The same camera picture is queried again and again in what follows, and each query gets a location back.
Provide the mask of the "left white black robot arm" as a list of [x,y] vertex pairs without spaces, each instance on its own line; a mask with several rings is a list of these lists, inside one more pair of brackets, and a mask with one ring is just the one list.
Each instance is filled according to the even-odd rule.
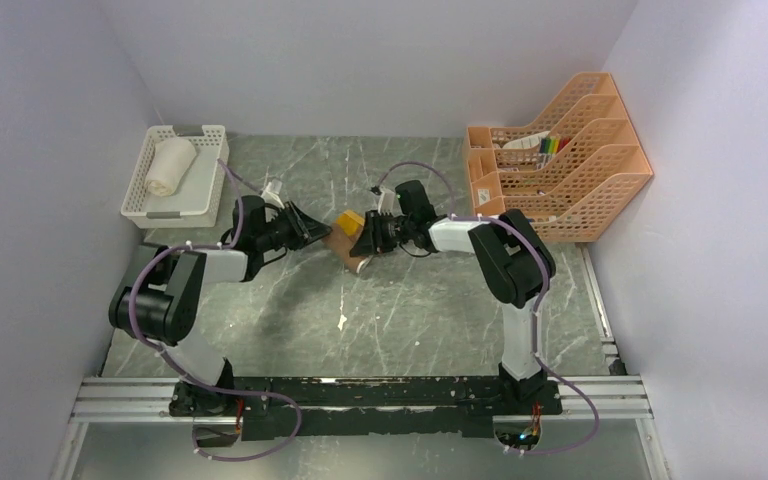
[[195,329],[203,289],[249,282],[268,265],[267,253],[301,250],[331,231],[291,202],[242,196],[231,230],[217,244],[140,244],[110,302],[109,323],[198,387],[197,403],[209,414],[224,415],[235,406],[237,388],[230,362]]

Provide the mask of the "cream white towel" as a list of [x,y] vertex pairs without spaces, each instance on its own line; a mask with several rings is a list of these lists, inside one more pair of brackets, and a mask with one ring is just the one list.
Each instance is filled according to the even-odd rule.
[[158,197],[173,195],[196,156],[195,146],[185,138],[168,138],[156,143],[144,181],[146,190]]

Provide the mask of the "brown yellow towel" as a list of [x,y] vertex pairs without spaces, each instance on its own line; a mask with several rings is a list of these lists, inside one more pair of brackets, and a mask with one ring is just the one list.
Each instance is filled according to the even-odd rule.
[[368,256],[353,257],[351,249],[355,246],[364,228],[365,221],[357,212],[345,210],[330,225],[331,232],[323,238],[323,243],[343,262],[353,274],[359,275],[369,264]]

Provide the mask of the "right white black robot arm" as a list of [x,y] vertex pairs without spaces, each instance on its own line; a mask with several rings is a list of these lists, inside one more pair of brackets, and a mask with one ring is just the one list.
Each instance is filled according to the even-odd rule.
[[418,180],[394,190],[376,185],[371,192],[378,207],[365,213],[350,255],[389,253],[408,243],[428,254],[472,254],[503,312],[500,402],[510,413],[525,413],[548,380],[540,360],[539,308],[556,272],[532,221],[516,209],[490,216],[439,215]]

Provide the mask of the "white plastic basket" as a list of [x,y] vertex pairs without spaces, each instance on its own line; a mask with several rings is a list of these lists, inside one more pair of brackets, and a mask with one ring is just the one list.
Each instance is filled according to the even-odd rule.
[[150,127],[120,214],[141,229],[214,226],[228,157],[222,125]]

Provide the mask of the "orange file organizer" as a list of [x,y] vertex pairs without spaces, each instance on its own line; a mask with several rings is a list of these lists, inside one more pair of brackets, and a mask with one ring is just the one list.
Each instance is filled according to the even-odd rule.
[[[543,131],[572,138],[543,168],[537,147],[501,148]],[[547,242],[598,240],[654,175],[607,72],[574,75],[525,126],[468,127],[463,158],[473,212],[519,210]]]

